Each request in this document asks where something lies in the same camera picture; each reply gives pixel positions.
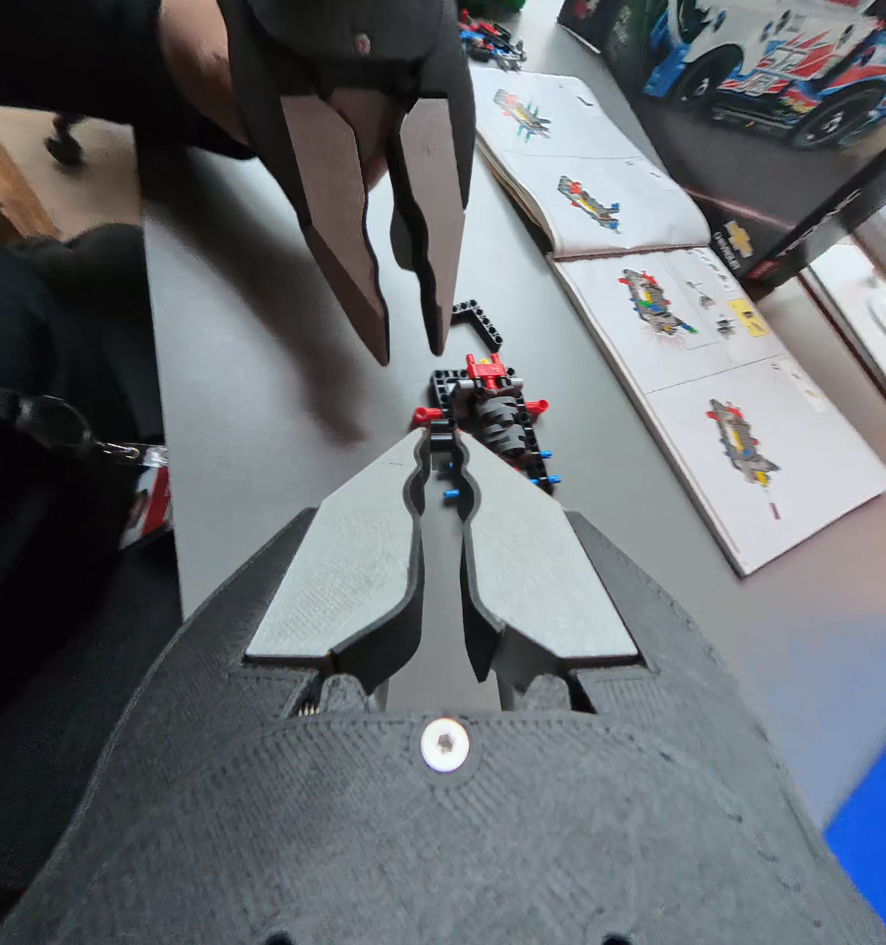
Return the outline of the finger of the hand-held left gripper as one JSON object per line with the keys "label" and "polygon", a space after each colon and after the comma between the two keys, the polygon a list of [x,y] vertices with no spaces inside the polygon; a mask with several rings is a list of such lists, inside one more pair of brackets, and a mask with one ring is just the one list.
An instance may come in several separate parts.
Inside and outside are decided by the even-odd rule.
{"label": "finger of the hand-held left gripper", "polygon": [[388,312],[366,234],[367,191],[355,131],[317,95],[284,95],[281,106],[308,209],[307,245],[358,337],[386,366]]}
{"label": "finger of the hand-held left gripper", "polygon": [[387,141],[392,245],[415,275],[432,354],[449,337],[465,210],[446,99],[418,99]]}

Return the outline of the black lego set box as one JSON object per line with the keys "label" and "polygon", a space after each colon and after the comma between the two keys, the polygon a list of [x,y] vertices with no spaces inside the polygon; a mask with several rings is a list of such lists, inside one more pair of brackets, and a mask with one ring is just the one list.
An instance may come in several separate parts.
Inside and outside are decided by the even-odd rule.
{"label": "black lego set box", "polygon": [[776,287],[886,206],[886,1],[577,1],[743,283]]}

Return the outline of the clear plastic badge holder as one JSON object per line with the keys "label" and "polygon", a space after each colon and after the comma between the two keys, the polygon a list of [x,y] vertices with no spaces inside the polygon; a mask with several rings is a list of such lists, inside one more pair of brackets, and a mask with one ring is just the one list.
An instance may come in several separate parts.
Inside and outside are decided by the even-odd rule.
{"label": "clear plastic badge holder", "polygon": [[134,495],[119,549],[140,547],[174,528],[168,451],[163,445],[127,444],[126,462],[136,473]]}

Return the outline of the black office chair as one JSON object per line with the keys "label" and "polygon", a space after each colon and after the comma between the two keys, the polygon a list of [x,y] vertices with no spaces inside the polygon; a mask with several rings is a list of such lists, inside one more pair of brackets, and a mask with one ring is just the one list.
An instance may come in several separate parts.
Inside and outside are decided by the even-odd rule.
{"label": "black office chair", "polygon": [[46,151],[61,165],[79,168],[84,163],[83,148],[72,129],[86,119],[83,114],[60,112],[53,116],[52,133],[44,141]]}

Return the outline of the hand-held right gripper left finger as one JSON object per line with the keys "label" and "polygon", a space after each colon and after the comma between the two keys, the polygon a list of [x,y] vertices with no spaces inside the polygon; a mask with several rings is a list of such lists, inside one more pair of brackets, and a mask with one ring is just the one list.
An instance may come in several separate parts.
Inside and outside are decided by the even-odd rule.
{"label": "hand-held right gripper left finger", "polygon": [[427,431],[407,434],[313,511],[245,650],[250,662],[355,677],[374,692],[421,639]]}

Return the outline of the pile of lego pieces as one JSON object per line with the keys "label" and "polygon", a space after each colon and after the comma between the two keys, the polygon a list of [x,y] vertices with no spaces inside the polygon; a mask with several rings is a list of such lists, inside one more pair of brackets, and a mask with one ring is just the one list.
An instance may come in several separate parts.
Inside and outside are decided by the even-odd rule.
{"label": "pile of lego pieces", "polygon": [[527,61],[521,39],[506,28],[485,18],[459,10],[459,37],[467,56],[476,63],[495,64],[505,72],[519,72]]}

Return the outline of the lego engine frame assembly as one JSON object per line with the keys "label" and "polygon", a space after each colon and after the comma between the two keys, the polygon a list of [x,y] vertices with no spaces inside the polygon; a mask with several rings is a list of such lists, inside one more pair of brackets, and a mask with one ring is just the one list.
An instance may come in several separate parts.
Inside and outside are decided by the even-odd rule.
{"label": "lego engine frame assembly", "polygon": [[469,353],[460,369],[434,370],[428,399],[427,406],[414,408],[413,428],[449,421],[540,490],[555,492],[562,479],[548,471],[546,463],[553,453],[541,447],[535,430],[549,403],[527,400],[522,378],[498,353],[481,358]]}

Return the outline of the lego instruction booklet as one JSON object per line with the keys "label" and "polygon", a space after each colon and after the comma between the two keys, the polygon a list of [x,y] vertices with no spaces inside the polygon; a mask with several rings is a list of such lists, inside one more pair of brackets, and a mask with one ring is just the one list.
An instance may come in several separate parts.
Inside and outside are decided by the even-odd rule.
{"label": "lego instruction booklet", "polygon": [[886,494],[886,465],[581,79],[472,65],[477,142],[736,573]]}

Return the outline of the person's left hand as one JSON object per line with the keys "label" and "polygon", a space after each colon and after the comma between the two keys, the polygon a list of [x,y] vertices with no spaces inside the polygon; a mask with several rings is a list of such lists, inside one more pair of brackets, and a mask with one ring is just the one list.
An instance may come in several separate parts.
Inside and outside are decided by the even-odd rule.
{"label": "person's left hand", "polygon": [[248,132],[233,89],[227,30],[216,1],[162,1],[158,44],[169,74],[193,107],[240,145]]}

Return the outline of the wooden table support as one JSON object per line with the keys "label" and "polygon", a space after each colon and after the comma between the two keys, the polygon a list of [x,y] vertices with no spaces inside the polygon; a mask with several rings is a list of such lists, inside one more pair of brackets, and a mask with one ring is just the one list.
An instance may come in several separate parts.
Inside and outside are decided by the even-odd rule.
{"label": "wooden table support", "polygon": [[0,142],[0,243],[58,236],[58,228]]}

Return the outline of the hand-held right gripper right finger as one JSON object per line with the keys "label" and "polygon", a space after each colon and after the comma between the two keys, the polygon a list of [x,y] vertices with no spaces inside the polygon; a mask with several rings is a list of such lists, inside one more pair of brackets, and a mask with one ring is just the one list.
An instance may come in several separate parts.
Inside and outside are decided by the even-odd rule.
{"label": "hand-held right gripper right finger", "polygon": [[465,645],[476,678],[638,663],[638,646],[566,509],[473,437],[456,436]]}

